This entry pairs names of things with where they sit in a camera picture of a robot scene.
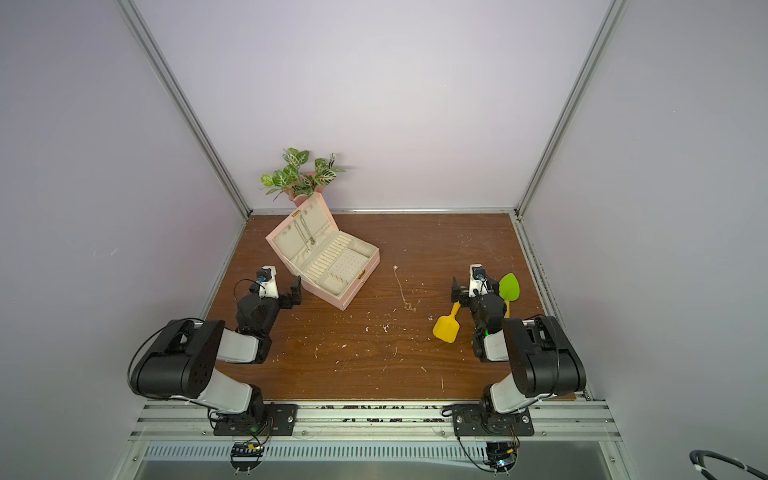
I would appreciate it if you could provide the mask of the pink jewelry box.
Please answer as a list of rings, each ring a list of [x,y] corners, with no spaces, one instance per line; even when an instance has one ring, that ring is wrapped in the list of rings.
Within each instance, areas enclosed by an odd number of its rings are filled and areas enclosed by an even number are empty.
[[[380,263],[380,249],[337,225],[316,193],[266,236],[303,288],[345,310]]]

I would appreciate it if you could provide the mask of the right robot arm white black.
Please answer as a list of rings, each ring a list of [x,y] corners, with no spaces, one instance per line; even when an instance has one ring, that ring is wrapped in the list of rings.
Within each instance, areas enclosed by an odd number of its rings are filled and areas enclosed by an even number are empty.
[[[472,316],[475,357],[509,366],[502,380],[485,387],[477,404],[453,408],[458,435],[531,436],[533,404],[586,387],[583,362],[555,317],[513,318],[499,283],[484,273],[475,275],[468,286],[454,281],[451,300]]]

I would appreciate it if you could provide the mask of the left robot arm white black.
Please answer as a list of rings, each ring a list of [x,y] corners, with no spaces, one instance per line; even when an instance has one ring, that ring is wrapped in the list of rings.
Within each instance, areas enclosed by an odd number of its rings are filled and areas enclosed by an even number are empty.
[[[302,299],[301,278],[280,293],[275,269],[265,266],[251,281],[249,293],[236,303],[234,330],[223,320],[169,321],[134,353],[127,384],[134,394],[149,400],[178,400],[205,408],[216,436],[290,436],[297,405],[267,404],[258,386],[225,375],[216,364],[264,363],[279,313],[300,305]]]

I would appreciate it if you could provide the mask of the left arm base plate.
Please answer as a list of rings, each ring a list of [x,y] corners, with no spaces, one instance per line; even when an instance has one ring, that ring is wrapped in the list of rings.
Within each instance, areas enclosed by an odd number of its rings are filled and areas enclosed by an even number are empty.
[[[208,419],[215,436],[291,436],[297,412],[296,404],[270,403],[240,414],[210,412]]]

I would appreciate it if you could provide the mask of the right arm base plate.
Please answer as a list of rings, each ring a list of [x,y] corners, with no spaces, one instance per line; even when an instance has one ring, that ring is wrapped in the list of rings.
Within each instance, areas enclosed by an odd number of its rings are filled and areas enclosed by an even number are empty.
[[[453,404],[442,411],[450,417],[456,436],[532,437],[535,434],[533,420],[528,409],[521,413],[498,414],[479,404]]]

